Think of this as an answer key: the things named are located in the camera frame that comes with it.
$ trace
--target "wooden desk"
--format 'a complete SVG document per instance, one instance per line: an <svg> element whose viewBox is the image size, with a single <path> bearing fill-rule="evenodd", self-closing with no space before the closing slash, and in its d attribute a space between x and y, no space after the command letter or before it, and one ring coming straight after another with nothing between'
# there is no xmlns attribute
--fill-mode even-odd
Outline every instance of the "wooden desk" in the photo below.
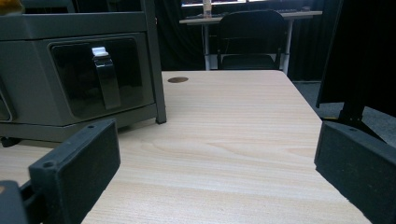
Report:
<svg viewBox="0 0 396 224"><path fill-rule="evenodd" d="M120 169L84 223L369 223L315 170L321 121L283 73L163 84L168 121L120 133ZM24 183L49 150L0 148L0 178Z"/></svg>

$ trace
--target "white desk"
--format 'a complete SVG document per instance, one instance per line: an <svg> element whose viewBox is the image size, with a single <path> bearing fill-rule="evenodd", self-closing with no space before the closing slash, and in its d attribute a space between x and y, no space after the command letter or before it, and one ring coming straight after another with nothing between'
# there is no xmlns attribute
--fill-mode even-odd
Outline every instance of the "white desk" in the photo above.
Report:
<svg viewBox="0 0 396 224"><path fill-rule="evenodd" d="M291 33L293 29L293 23L295 20L302 19L312 19L314 16L321 15L322 11L299 11L299 12L290 12L290 13L281 13L283 18L288 22L288 36L286 39L286 48L285 48L285 57L283 61L283 72L285 74L288 73L289 69L289 58L290 58L290 42L291 42ZM221 17L217 18L208 18L208 19L193 19L193 20L183 20L179 21L179 23L187 24L187 25L202 25L204 27L204 43L205 43L205 69L210 70L210 59L209 59L209 25L217 24L221 20Z"/></svg>

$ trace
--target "gray floor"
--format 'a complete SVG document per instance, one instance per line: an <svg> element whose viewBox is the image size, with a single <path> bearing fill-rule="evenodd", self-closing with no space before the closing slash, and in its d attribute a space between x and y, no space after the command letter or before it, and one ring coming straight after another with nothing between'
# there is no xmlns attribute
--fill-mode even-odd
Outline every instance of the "gray floor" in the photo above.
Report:
<svg viewBox="0 0 396 224"><path fill-rule="evenodd" d="M322 104L316 108L320 82L294 82L305 100L321 118L338 118L343 104ZM396 147L396 118L366 107L362 121L389 145Z"/></svg>

